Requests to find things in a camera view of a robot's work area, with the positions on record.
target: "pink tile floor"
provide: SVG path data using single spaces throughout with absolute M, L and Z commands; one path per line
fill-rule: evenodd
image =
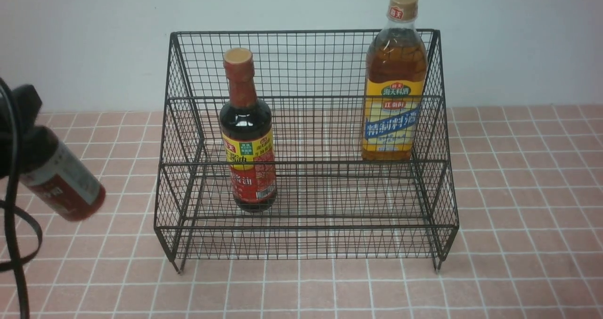
M 448 117 L 462 230 L 440 274 L 426 259 L 338 259 L 189 261 L 178 276 L 153 233 L 161 113 L 41 115 L 108 195 L 70 224 L 21 189 L 19 205 L 45 228 L 26 267 L 33 317 L 601 318 L 603 106 Z M 33 233 L 17 231 L 28 252 Z M 0 274 L 0 317 L 18 318 L 16 304 L 12 274 Z

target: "two-tier wire shelf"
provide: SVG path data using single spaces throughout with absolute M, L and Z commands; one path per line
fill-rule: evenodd
M 459 229 L 440 32 L 420 30 L 428 74 L 411 160 L 366 162 L 360 128 L 368 45 L 379 31 L 170 35 L 155 233 L 178 272 L 187 259 L 431 258 Z M 232 198 L 218 112 L 223 53 L 254 53 L 273 111 L 278 197 L 246 213 Z

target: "red bottle label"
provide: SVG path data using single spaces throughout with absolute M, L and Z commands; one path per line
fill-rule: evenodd
M 21 182 L 61 215 L 91 206 L 101 189 L 97 178 L 62 142 L 42 167 L 22 174 Z
M 255 140 L 240 141 L 224 138 L 226 160 L 237 163 L 230 166 L 233 194 L 248 203 L 261 203 L 276 192 L 276 167 L 274 164 L 245 164 L 273 162 L 272 129 Z

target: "bottle cap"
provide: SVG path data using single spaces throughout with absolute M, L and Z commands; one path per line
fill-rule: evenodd
M 231 81 L 248 81 L 254 75 L 253 54 L 247 48 L 232 48 L 224 53 L 226 78 Z
M 417 11 L 418 0 L 390 0 L 387 17 L 392 21 L 412 21 Z

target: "black wire rack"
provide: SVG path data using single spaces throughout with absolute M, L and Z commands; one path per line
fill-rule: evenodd
M 178 272 L 187 259 L 429 257 L 441 268 L 459 222 L 440 32 L 419 31 L 429 67 L 411 160 L 366 162 L 364 57 L 377 32 L 171 34 L 155 232 Z M 278 196 L 259 214 L 235 205 L 220 136 L 232 47 L 254 53 L 273 111 Z

